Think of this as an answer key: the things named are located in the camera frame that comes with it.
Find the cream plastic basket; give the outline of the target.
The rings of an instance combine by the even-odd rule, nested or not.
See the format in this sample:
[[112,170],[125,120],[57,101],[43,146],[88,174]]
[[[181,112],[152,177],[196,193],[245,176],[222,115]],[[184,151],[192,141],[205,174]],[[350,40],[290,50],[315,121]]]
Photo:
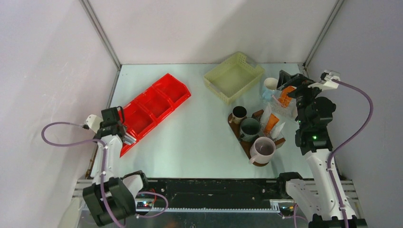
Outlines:
[[236,52],[204,75],[204,84],[230,105],[257,84],[265,69],[242,52]]

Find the brown mug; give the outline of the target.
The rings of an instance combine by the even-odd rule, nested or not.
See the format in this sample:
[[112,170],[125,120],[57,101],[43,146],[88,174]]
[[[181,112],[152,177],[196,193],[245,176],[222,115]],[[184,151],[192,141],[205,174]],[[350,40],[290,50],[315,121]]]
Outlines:
[[239,124],[244,117],[247,115],[247,110],[243,106],[236,106],[232,110],[232,117],[229,120],[229,123]]

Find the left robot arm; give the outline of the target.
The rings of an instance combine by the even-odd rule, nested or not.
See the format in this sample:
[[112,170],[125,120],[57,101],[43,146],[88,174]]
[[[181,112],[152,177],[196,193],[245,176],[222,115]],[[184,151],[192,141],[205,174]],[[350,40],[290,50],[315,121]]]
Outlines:
[[115,223],[123,228],[125,225],[120,221],[136,213],[135,197],[144,198],[150,192],[144,172],[119,174],[117,164],[124,136],[124,127],[119,124],[101,127],[95,136],[102,158],[92,184],[82,193],[89,212],[100,227]]

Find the pink capped tube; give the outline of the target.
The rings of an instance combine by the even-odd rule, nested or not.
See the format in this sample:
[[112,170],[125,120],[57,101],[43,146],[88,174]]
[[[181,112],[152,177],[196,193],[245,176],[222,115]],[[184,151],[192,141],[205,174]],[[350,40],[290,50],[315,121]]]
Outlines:
[[270,137],[272,139],[277,139],[279,137],[284,125],[285,125],[285,122],[275,125],[270,132]]

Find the pink white mug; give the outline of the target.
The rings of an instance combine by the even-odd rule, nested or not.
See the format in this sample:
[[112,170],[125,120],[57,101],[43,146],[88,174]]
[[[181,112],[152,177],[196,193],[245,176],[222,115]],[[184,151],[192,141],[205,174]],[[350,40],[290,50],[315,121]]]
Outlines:
[[259,137],[255,140],[251,149],[249,164],[257,163],[259,165],[266,165],[274,156],[276,145],[273,140],[268,137]]

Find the orange toothpaste tube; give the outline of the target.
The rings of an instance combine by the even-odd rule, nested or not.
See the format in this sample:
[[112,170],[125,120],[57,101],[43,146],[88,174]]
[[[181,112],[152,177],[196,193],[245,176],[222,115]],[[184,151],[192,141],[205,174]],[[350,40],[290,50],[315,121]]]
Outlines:
[[287,108],[289,106],[289,103],[291,102],[292,97],[289,97],[288,94],[290,92],[293,92],[295,89],[296,88],[293,86],[288,86],[282,90],[282,92],[278,98],[278,101],[280,102],[280,105],[282,107]]
[[265,135],[269,135],[275,125],[279,122],[279,118],[276,117],[274,114],[270,114],[268,122],[264,128],[263,133]]

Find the dark green mug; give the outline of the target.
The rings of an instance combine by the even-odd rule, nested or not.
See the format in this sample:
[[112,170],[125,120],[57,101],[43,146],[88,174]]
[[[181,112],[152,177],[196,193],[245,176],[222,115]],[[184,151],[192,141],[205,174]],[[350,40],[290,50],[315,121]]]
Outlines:
[[241,142],[252,142],[260,133],[260,122],[254,118],[246,118],[240,123],[240,135],[238,140]]

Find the dark blue capped tube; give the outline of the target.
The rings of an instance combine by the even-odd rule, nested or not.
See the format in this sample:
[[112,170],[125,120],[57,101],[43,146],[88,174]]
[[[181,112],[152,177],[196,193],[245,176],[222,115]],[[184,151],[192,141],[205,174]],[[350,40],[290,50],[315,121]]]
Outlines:
[[271,103],[267,103],[259,121],[262,127],[265,127],[267,125],[271,114],[272,114]]

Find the light blue mug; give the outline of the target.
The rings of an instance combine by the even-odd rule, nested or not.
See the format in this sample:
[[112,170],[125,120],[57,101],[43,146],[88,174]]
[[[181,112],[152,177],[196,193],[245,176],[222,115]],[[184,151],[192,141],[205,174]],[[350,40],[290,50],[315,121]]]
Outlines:
[[261,86],[260,96],[261,99],[265,102],[269,102],[272,99],[272,96],[277,92],[278,79],[268,77],[266,78]]

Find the white toothbrush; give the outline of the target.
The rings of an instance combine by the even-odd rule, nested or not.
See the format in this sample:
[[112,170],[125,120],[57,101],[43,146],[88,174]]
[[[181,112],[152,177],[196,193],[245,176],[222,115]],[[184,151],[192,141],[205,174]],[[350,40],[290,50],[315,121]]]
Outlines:
[[125,144],[132,145],[132,144],[136,143],[136,141],[137,140],[132,135],[125,134],[125,136],[124,136],[124,143]]

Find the clear textured acrylic tray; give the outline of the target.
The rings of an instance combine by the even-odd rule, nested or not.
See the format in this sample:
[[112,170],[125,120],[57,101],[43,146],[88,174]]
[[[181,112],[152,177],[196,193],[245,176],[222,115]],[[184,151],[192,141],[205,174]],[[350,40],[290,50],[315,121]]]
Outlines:
[[[275,96],[278,99],[281,94],[281,91],[276,92]],[[273,99],[271,99],[269,102],[271,103],[271,109],[273,112],[280,114],[283,117],[295,120],[297,117],[297,107],[296,107],[296,100],[293,98],[291,102],[289,103],[289,106],[287,108],[279,106]]]

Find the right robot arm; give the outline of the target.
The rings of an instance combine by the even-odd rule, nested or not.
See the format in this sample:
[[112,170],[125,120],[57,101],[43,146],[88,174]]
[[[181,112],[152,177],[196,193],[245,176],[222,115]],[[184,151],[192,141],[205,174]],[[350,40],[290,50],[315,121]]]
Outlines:
[[310,228],[365,228],[366,220],[357,217],[337,173],[336,150],[327,130],[336,104],[319,96],[324,90],[337,89],[342,82],[334,71],[324,71],[320,78],[316,82],[300,73],[279,72],[277,90],[284,91],[289,86],[295,88],[287,93],[296,100],[299,128],[295,143],[309,165],[318,194],[314,195],[298,177],[278,183],[276,191],[281,198],[294,200],[294,208],[300,208]]

